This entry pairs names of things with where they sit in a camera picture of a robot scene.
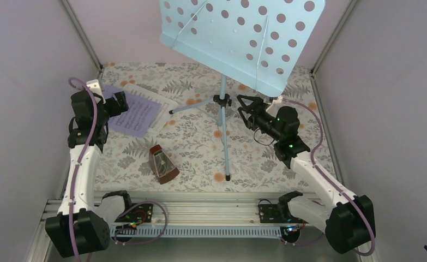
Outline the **clear plastic metronome cover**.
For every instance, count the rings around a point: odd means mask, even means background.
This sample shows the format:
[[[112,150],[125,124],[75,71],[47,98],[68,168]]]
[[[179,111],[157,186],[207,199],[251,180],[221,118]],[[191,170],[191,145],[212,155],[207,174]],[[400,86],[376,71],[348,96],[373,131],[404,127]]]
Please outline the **clear plastic metronome cover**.
[[[154,163],[158,177],[163,177],[174,169],[174,164],[163,150],[154,155]]]

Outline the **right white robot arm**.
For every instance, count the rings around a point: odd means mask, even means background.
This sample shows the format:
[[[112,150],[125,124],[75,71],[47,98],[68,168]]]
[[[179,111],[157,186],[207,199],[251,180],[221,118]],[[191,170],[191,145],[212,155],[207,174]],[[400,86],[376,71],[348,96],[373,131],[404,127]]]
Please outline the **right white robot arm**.
[[[298,135],[297,110],[282,106],[272,116],[268,112],[271,104],[260,97],[238,95],[237,100],[245,126],[271,137],[277,159],[300,175],[322,201],[318,204],[301,192],[290,192],[279,198],[281,214],[302,219],[316,227],[340,254],[355,251],[360,256],[371,256],[376,248],[372,201],[368,196],[359,196],[346,188],[319,165],[315,150],[311,150]]]

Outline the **lavender sheet music page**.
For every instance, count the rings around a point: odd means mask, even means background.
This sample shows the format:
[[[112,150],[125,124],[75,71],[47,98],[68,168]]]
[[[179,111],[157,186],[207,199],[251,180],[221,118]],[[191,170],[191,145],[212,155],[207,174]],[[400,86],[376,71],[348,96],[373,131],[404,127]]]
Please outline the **lavender sheet music page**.
[[[138,138],[144,137],[157,117],[161,104],[110,85],[104,87],[103,94],[105,98],[110,98],[120,91],[125,93],[129,110],[119,116],[111,117],[110,129]]]

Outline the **brown wooden metronome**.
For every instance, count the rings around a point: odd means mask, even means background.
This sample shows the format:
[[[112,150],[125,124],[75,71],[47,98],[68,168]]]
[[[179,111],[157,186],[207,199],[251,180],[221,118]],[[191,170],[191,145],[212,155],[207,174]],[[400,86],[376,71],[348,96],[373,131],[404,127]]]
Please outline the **brown wooden metronome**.
[[[166,184],[175,179],[180,171],[169,155],[160,145],[149,150],[149,166],[159,184]]]

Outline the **light blue music stand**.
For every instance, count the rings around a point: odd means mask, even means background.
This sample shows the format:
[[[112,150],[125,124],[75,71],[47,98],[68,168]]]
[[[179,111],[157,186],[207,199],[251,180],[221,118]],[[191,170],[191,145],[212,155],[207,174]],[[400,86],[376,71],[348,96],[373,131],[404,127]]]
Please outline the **light blue music stand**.
[[[325,1],[160,1],[160,41],[269,97],[281,95]]]

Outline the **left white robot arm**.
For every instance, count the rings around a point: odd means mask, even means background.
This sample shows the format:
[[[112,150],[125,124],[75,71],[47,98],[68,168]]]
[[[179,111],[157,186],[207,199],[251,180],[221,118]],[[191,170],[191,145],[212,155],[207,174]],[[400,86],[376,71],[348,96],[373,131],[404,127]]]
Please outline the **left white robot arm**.
[[[127,191],[106,193],[99,206],[94,202],[94,183],[107,142],[108,121],[128,111],[125,93],[104,99],[87,91],[71,96],[74,117],[67,139],[70,169],[67,186],[57,215],[46,219],[45,230],[59,254],[64,257],[103,251],[108,248],[110,227],[131,205]]]

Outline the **white sheet music page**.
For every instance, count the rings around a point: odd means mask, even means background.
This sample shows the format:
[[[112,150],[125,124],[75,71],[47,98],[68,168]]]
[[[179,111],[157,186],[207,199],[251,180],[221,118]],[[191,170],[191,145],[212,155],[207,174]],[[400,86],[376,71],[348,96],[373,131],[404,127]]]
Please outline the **white sheet music page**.
[[[151,134],[158,134],[163,129],[165,124],[171,118],[169,111],[175,109],[178,106],[176,101],[162,96],[158,93],[158,89],[152,86],[128,83],[124,86],[124,90],[161,105],[155,119],[149,126],[148,133]]]

